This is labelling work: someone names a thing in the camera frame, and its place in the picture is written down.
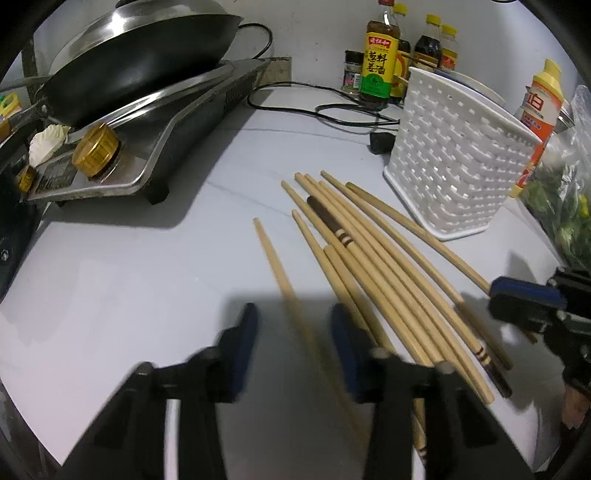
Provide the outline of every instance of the cooking wine bottle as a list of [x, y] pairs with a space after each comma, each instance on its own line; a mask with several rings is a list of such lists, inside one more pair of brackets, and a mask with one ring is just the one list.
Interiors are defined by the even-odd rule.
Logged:
[[400, 29], [391, 14], [394, 0], [378, 0], [378, 3], [383, 6], [382, 15], [380, 20], [368, 23], [359, 89], [360, 103], [373, 110], [388, 106], [400, 39]]

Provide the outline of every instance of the black cable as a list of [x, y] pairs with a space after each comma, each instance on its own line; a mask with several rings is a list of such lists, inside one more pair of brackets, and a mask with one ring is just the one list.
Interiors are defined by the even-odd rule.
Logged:
[[265, 54], [267, 52], [267, 50], [269, 50], [269, 48], [271, 48], [271, 45], [273, 44], [273, 32], [271, 31], [271, 29], [269, 27], [267, 27], [266, 25], [263, 25], [262, 23], [257, 23], [257, 22], [253, 22], [253, 23], [245, 23], [242, 24], [238, 27], [238, 30], [240, 30], [241, 28], [248, 28], [248, 27], [258, 27], [258, 28], [262, 28], [263, 30], [265, 30], [268, 34], [269, 34], [269, 41], [267, 42], [267, 45], [265, 45], [265, 48], [263, 48], [259, 53], [257, 53], [253, 59], [258, 59], [260, 58], [263, 54]]
[[[305, 110], [302, 108], [292, 108], [292, 107], [284, 107], [284, 106], [263, 106], [257, 105], [252, 103], [251, 96], [253, 93], [268, 87], [289, 87], [291, 85], [301, 85], [304, 87], [316, 88], [318, 90], [326, 90], [328, 92], [336, 93], [343, 98], [346, 98], [350, 102], [353, 103], [328, 103], [326, 105], [319, 105], [317, 106], [314, 111], [312, 110]], [[351, 98], [345, 92], [341, 92], [336, 88], [332, 87], [324, 87], [322, 85], [313, 85], [311, 83], [304, 83], [304, 82], [273, 82], [267, 83], [265, 85], [261, 85], [256, 87], [254, 90], [250, 92], [248, 97], [246, 98], [246, 102], [248, 106], [255, 108], [257, 110], [268, 110], [270, 112], [288, 112], [288, 113], [299, 113], [300, 115], [309, 115], [317, 118], [319, 120], [324, 120], [326, 122], [330, 122], [336, 125], [342, 125], [343, 127], [384, 127], [386, 125], [399, 125], [400, 120], [396, 120], [394, 118], [390, 118], [388, 116], [382, 115], [381, 113], [376, 112], [375, 110], [371, 110], [369, 108], [364, 107], [354, 98]], [[376, 118], [374, 122], [350, 122], [347, 120], [341, 120], [340, 118], [335, 118], [334, 116], [328, 116], [323, 113], [320, 113], [322, 110], [327, 109], [341, 109], [341, 110], [353, 110], [355, 112], [362, 113], [364, 115], [370, 115]]]

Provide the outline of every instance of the yellow bottle cap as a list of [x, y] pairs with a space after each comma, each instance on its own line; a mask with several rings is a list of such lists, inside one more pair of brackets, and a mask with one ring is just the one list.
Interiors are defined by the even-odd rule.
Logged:
[[431, 15], [428, 14], [427, 15], [427, 23], [430, 23], [431, 25], [441, 25], [441, 18], [439, 18], [437, 15]]
[[457, 35], [457, 30], [453, 28], [451, 25], [443, 24], [441, 26], [441, 31], [445, 33], [445, 35], [451, 35], [452, 37], [455, 37]]
[[555, 94], [560, 102], [564, 102], [564, 95], [560, 88], [561, 78], [562, 70], [550, 59], [546, 59], [544, 62], [544, 71], [534, 75], [535, 82], [542, 84], [542, 86]]
[[8, 118], [21, 110], [21, 102], [16, 93], [11, 93], [0, 103], [0, 115]]
[[406, 15], [408, 13], [408, 8], [404, 4], [394, 4], [394, 8], [392, 10], [395, 14]]

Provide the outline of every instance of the green label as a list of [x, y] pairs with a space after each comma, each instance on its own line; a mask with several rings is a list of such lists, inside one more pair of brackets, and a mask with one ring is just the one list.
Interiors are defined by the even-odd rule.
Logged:
[[392, 84], [385, 82], [380, 75], [370, 73], [361, 78], [361, 88], [359, 91], [380, 98], [389, 98], [391, 87]]

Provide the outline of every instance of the bottle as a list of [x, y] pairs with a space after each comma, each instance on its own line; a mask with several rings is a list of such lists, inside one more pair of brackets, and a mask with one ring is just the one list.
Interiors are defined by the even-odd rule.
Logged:
[[542, 143], [536, 147], [530, 161], [525, 166], [519, 180], [513, 185], [509, 196], [519, 196], [527, 184], [534, 169], [540, 163], [546, 143], [556, 127], [558, 115], [564, 102], [564, 95], [560, 88], [562, 71], [552, 60], [546, 59], [544, 71], [534, 75], [531, 87], [525, 94], [523, 104], [518, 112], [521, 113], [521, 123], [535, 133]]
[[439, 25], [441, 25], [441, 18], [437, 15], [427, 15], [427, 25], [423, 35], [414, 46], [413, 67], [432, 72], [441, 62]]
[[[394, 13], [394, 20], [400, 28], [400, 40], [398, 42], [398, 54], [396, 55], [396, 64], [394, 65], [394, 76], [407, 78], [408, 66], [410, 65], [410, 42], [404, 40], [408, 31], [406, 29], [406, 14], [408, 8], [404, 4], [395, 4], [392, 8]], [[406, 94], [406, 84], [398, 82], [396, 78], [392, 82], [392, 89], [390, 90], [390, 102], [394, 105], [399, 105], [404, 95]]]
[[400, 28], [390, 9], [394, 0], [378, 0], [378, 3], [383, 6], [382, 17], [368, 23], [359, 89], [360, 103], [373, 110], [388, 106], [400, 38]]
[[363, 67], [363, 54], [360, 51], [345, 51], [345, 74], [343, 75], [343, 90], [352, 96], [359, 93], [361, 85], [361, 68]]
[[441, 26], [441, 62], [439, 68], [455, 70], [457, 62], [457, 30], [451, 25]]

